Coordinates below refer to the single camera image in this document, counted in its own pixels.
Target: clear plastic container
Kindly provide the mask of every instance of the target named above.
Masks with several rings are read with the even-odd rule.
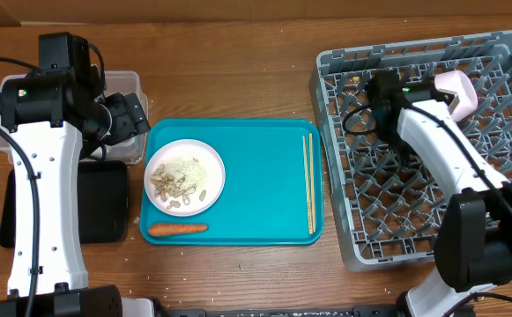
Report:
[[[25,75],[10,75],[3,79],[0,86],[0,92],[3,88],[5,81],[14,78],[23,78]],[[113,93],[119,92],[123,95],[129,93],[135,93],[140,100],[140,104],[144,109],[146,118],[148,117],[148,97],[142,92],[140,86],[140,78],[134,71],[105,71],[105,78],[107,80],[107,90],[105,96],[109,96]],[[107,160],[120,160],[126,164],[139,163],[144,157],[145,146],[146,146],[147,133],[140,136],[135,136],[130,140],[117,144],[115,146],[107,146]],[[11,148],[9,144],[2,137],[0,137],[0,151],[7,154],[9,163],[12,163]],[[93,155],[100,157],[100,149],[95,151]]]

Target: plastic dish rack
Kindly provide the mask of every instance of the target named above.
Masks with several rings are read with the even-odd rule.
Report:
[[[383,70],[397,71],[408,83],[450,70],[467,74],[479,107],[458,125],[512,182],[512,32],[322,52],[309,88],[328,159],[342,258],[357,271],[432,261],[447,208],[418,158],[401,167],[375,135],[345,136],[342,130],[348,111],[367,104],[367,81]],[[355,129],[371,127],[370,117],[368,110],[361,112]]]

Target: wooden table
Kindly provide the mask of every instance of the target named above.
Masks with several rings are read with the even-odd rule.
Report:
[[[313,121],[308,79],[316,56],[326,49],[508,29],[512,16],[0,28],[0,55],[37,64],[37,36],[67,30],[95,43],[108,70],[139,74],[152,101],[151,124],[187,117]],[[0,63],[0,82],[25,71]],[[0,218],[10,170],[0,152]],[[156,296],[170,309],[351,307],[392,303],[434,266],[368,273],[346,269],[327,175],[325,230],[312,246],[153,246],[133,223],[140,209],[143,170],[144,163],[130,168],[126,240],[82,246],[91,286],[116,284],[123,296]],[[12,257],[12,250],[0,247],[0,299],[6,296]],[[496,291],[512,296],[512,283]],[[508,316],[512,304],[483,299],[477,311]]]

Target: carrot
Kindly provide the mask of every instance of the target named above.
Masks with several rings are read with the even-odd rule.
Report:
[[[178,234],[203,232],[209,229],[208,225],[178,225],[156,224],[150,226],[150,235],[153,237],[169,237]]]

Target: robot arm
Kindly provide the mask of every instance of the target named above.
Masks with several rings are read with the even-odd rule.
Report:
[[[459,79],[464,76],[461,72],[457,75]],[[440,123],[416,110],[443,121],[512,206],[512,184],[477,153],[452,120],[457,119],[456,111],[467,115],[464,104],[471,100],[465,100],[465,96],[474,96],[474,88],[469,79],[462,80],[461,85],[452,84],[455,91],[442,87],[441,81],[438,89],[431,83],[403,87],[396,73],[385,72],[376,74],[366,86],[377,136],[397,149],[404,162],[408,161],[405,156],[418,155],[448,203],[434,246],[436,268],[423,284],[401,296],[398,303],[404,315],[411,317],[443,316],[473,292],[488,291],[512,280],[510,215],[501,209],[496,194],[477,176]],[[457,87],[467,92],[458,92]],[[471,108],[476,106],[476,99],[474,102]],[[487,214],[501,224],[487,228]]]
[[[152,316],[159,305],[149,299],[121,299],[113,285],[88,288],[77,199],[79,160],[101,143],[115,145],[149,131],[148,121],[134,93],[95,101],[104,86],[97,68],[91,66],[85,39],[69,33],[41,35],[39,52],[40,68],[25,78],[6,81],[0,92],[1,125],[37,175],[40,247],[34,311]],[[19,154],[11,152],[16,181],[15,257],[9,299],[0,301],[0,316],[24,313],[34,273],[32,193],[26,167]]]

